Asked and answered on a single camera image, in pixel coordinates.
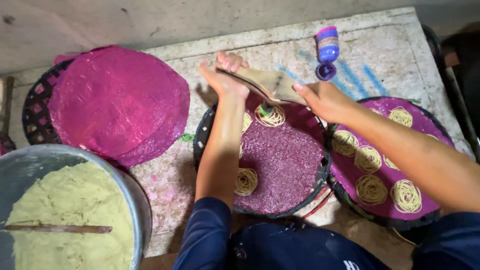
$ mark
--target table surface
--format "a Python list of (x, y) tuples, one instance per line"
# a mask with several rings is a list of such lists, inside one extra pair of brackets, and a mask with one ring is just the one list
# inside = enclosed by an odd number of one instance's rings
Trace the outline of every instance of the table surface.
[[(143, 52), (157, 56), (190, 85), (190, 111), (185, 136), (162, 156), (130, 169), (146, 191), (153, 214), (153, 232), (147, 257), (178, 252), (183, 228), (190, 214), (195, 191), (192, 136), (204, 112), (217, 101), (197, 70), (205, 58), (212, 64), (215, 52), (229, 50), (243, 56), (252, 68), (281, 70), (294, 79), (317, 81), (315, 34), (334, 25), (338, 29), (340, 57), (333, 83), (355, 100), (373, 96), (407, 98), (432, 112), (444, 125), (456, 148), (473, 158), (450, 108), (444, 86), (413, 8), (401, 8), (352, 17), (320, 20), (214, 37)], [(23, 134), (22, 106), (32, 84), (47, 68), (13, 74), (10, 137), (17, 147), (28, 146)], [(303, 217), (328, 194), (298, 211)], [(331, 197), (307, 217), (318, 226), (358, 218)]]

